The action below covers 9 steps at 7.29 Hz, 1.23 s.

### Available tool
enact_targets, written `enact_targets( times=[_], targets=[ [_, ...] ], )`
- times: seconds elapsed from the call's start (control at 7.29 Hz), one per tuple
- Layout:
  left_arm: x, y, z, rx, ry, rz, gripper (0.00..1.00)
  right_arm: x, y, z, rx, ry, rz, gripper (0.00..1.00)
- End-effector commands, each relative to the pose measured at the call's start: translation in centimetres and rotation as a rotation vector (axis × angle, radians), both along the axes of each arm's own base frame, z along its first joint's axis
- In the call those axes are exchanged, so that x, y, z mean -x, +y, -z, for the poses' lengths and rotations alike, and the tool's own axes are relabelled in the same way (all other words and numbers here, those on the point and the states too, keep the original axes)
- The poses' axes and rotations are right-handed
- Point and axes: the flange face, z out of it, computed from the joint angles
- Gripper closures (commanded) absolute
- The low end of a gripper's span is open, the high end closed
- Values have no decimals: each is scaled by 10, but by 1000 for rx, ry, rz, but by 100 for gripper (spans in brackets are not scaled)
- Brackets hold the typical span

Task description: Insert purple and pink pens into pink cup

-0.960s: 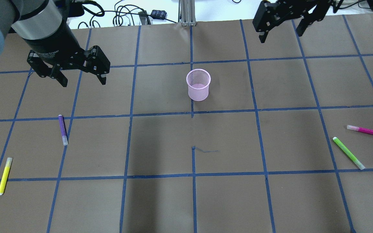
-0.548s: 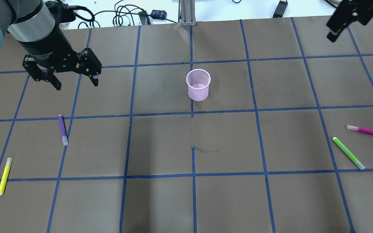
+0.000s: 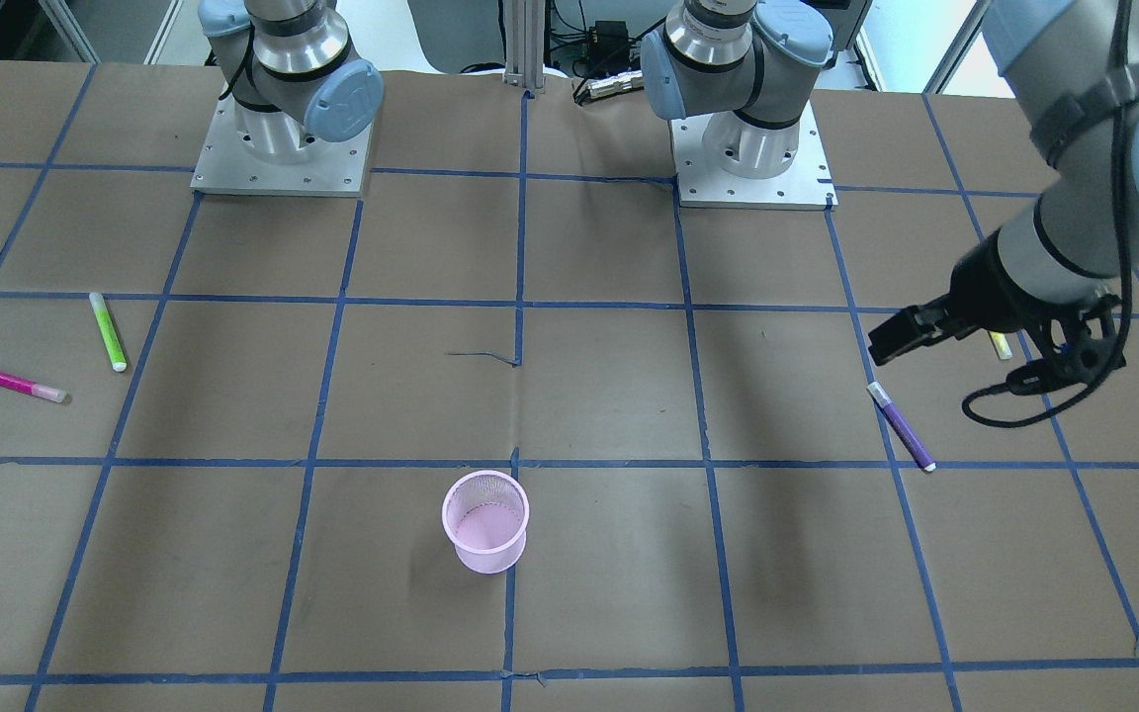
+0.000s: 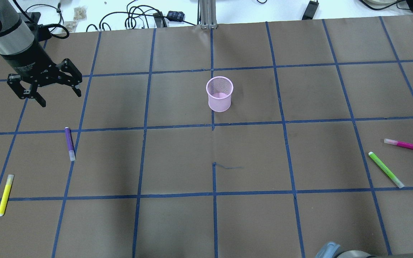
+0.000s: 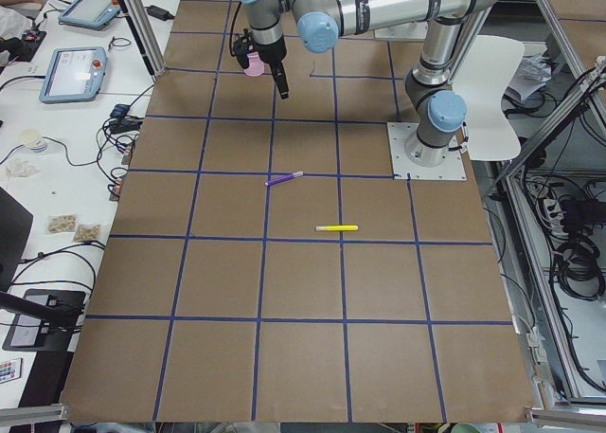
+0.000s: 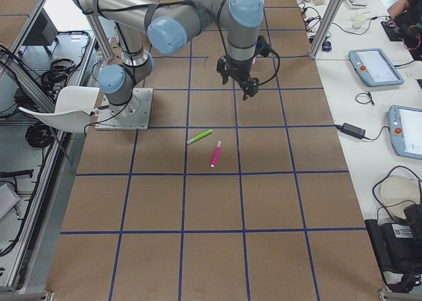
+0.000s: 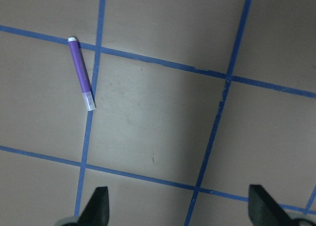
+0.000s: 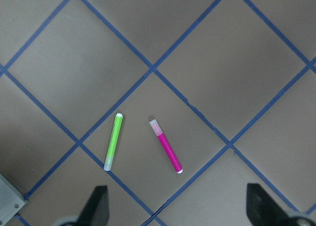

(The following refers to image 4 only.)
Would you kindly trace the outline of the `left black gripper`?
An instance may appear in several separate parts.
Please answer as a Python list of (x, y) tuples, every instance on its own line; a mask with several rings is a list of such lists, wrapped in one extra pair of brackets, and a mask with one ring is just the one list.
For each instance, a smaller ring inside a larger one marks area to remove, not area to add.
[[(45, 108), (46, 100), (38, 93), (38, 88), (54, 83), (67, 85), (77, 97), (82, 96), (79, 88), (82, 73), (69, 58), (56, 65), (41, 46), (30, 46), (10, 54), (9, 64), (16, 73), (9, 74), (6, 82), (19, 99), (34, 99)], [(25, 89), (21, 81), (31, 84), (30, 87)]]

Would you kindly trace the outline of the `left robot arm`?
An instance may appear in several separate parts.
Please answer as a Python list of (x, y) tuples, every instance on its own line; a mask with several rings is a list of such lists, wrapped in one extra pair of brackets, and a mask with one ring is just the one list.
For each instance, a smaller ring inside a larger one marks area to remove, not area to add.
[(18, 98), (34, 99), (45, 107), (38, 88), (56, 83), (81, 97), (79, 69), (68, 58), (54, 63), (8, 0), (0, 0), (0, 55), (15, 71), (8, 75), (7, 85)]

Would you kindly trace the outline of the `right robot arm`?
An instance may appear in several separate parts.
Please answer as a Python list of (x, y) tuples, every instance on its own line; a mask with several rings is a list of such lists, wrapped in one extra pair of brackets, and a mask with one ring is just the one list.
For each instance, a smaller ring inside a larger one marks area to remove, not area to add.
[(327, 242), (315, 258), (375, 258), (375, 255), (359, 250), (346, 250), (336, 242)]

